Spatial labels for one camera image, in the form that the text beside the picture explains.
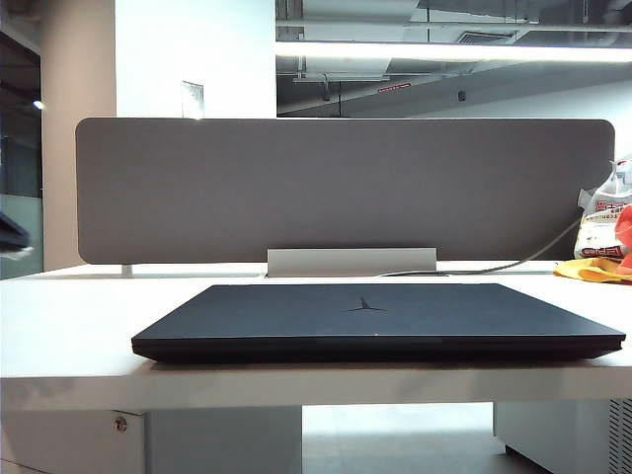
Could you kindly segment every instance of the yellow object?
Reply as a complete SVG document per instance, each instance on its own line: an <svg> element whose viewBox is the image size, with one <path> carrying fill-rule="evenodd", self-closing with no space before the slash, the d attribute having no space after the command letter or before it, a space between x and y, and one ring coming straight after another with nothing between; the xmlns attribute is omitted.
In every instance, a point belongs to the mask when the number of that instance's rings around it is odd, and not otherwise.
<svg viewBox="0 0 632 474"><path fill-rule="evenodd" d="M632 283L632 275L618 274L618 267L618 262L602 257L595 257L593 259L578 259L562 262L555 268L553 274L558 277L583 279L584 281Z"/></svg>

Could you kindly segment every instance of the white pillar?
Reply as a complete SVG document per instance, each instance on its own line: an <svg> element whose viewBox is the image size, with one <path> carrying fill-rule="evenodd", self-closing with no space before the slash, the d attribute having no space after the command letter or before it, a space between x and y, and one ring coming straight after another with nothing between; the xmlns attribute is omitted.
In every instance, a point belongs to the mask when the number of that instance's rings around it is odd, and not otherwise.
<svg viewBox="0 0 632 474"><path fill-rule="evenodd" d="M207 118L274 118L275 1L43 4L44 268L52 270L82 263L76 124L86 117L180 117L182 81L204 86Z"/></svg>
<svg viewBox="0 0 632 474"><path fill-rule="evenodd" d="M82 263L77 251L75 126L117 112L114 0L42 2L43 260Z"/></svg>
<svg viewBox="0 0 632 474"><path fill-rule="evenodd" d="M207 118L277 116L274 0L117 0L119 117L181 117L182 81Z"/></svg>

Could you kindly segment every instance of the desk surface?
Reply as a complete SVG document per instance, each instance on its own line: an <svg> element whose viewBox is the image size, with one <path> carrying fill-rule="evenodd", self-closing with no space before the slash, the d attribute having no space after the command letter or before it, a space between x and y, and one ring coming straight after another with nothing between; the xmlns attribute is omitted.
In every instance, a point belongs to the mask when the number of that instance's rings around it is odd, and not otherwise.
<svg viewBox="0 0 632 474"><path fill-rule="evenodd" d="M442 263L482 268L494 263ZM262 264L82 266L0 282L7 410L200 408L632 397L632 286L550 275L550 262L487 276L264 278ZM167 366L131 336L212 284L499 282L626 332L623 350L577 362Z"/></svg>

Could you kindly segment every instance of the laptop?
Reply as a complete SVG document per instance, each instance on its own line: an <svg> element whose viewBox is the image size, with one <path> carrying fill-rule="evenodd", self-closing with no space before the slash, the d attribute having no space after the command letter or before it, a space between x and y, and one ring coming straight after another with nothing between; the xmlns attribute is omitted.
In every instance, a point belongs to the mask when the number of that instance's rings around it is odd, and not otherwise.
<svg viewBox="0 0 632 474"><path fill-rule="evenodd" d="M500 284L214 285L131 339L177 363L568 360L625 334Z"/></svg>

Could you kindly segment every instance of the ceiling light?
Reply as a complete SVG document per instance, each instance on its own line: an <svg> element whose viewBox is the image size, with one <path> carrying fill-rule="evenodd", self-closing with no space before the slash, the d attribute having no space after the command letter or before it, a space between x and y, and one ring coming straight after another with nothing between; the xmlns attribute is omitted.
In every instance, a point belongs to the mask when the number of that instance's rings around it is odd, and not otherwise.
<svg viewBox="0 0 632 474"><path fill-rule="evenodd" d="M555 47L401 42L277 41L277 56L398 58L475 62L632 62L632 48Z"/></svg>

